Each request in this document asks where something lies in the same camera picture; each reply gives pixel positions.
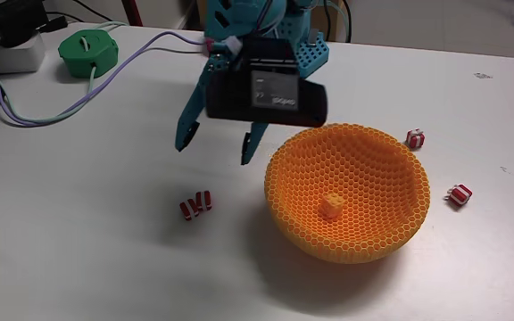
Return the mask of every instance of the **table surface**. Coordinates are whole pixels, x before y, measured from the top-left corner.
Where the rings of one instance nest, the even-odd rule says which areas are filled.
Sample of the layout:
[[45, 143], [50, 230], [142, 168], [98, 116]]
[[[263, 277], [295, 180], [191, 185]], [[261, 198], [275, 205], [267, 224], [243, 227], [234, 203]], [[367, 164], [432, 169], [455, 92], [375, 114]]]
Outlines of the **table surface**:
[[[44, 35], [39, 72], [4, 77], [24, 115], [53, 116], [86, 92], [57, 53], [85, 26]], [[111, 35], [123, 61], [159, 32]], [[155, 46], [195, 49], [173, 37]], [[0, 321], [514, 320], [514, 59], [329, 47], [310, 77], [327, 88], [328, 122], [426, 133], [417, 157], [431, 206], [405, 246], [355, 266], [298, 250], [269, 217], [263, 178], [302, 129], [270, 126], [242, 167], [249, 124], [202, 115], [177, 152], [177, 119], [206, 58], [152, 50], [62, 123], [0, 120]], [[443, 197], [458, 183], [473, 197], [455, 211]], [[178, 204], [202, 190], [213, 209], [186, 222]]]

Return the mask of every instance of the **red and white candy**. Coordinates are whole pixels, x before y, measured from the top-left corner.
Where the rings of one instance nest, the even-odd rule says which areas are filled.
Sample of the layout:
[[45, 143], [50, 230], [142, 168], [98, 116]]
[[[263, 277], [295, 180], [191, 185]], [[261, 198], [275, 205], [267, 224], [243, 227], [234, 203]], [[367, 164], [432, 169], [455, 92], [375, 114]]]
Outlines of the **red and white candy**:
[[192, 215], [195, 217], [200, 215], [200, 212], [197, 209], [197, 205], [192, 199], [187, 200], [187, 202], [181, 202], [179, 204], [179, 207], [182, 210], [182, 213], [184, 214], [184, 218], [186, 220], [192, 220]]
[[423, 130], [416, 128], [408, 132], [406, 143], [410, 148], [419, 148], [424, 144], [425, 139], [426, 137], [424, 136]]
[[455, 185], [452, 189], [447, 191], [449, 194], [448, 200], [457, 206], [465, 205], [473, 194], [465, 185]]
[[195, 203], [199, 211], [211, 210], [211, 195], [210, 191], [197, 192], [195, 194]]

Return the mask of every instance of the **green spool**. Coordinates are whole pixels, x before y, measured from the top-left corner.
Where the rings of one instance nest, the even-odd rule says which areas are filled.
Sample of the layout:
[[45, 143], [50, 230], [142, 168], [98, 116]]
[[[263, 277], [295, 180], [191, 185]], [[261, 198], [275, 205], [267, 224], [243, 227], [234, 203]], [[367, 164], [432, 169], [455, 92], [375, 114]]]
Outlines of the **green spool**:
[[[88, 43], [88, 51], [82, 37]], [[98, 78], [118, 63], [118, 45], [104, 30], [81, 30], [59, 45], [59, 55], [74, 78], [89, 78], [93, 67]]]

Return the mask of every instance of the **honeycomb bowl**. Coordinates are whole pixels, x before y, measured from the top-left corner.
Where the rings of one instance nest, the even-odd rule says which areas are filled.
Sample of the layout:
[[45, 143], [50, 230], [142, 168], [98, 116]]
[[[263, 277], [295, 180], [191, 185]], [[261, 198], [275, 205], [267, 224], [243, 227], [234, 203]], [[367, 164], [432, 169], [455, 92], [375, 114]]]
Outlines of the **honeycomb bowl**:
[[[327, 218], [326, 195], [344, 198]], [[303, 251], [335, 263], [370, 262], [416, 234], [429, 208], [426, 172], [392, 136], [360, 125], [304, 130], [272, 156], [265, 176], [271, 216]]]

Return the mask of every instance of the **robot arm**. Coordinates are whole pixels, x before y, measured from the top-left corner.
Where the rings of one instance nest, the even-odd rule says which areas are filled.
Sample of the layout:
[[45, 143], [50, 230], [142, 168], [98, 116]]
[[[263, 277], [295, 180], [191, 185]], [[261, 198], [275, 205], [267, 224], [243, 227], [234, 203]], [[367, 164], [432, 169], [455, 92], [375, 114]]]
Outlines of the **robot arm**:
[[[305, 80], [328, 60], [322, 33], [311, 32], [312, 1], [208, 2], [205, 36], [216, 45], [178, 120], [178, 151], [193, 139], [203, 109], [210, 118], [253, 123], [245, 134], [242, 165], [253, 157], [269, 123], [324, 124], [325, 88]], [[228, 37], [243, 42], [240, 52], [222, 45]]]

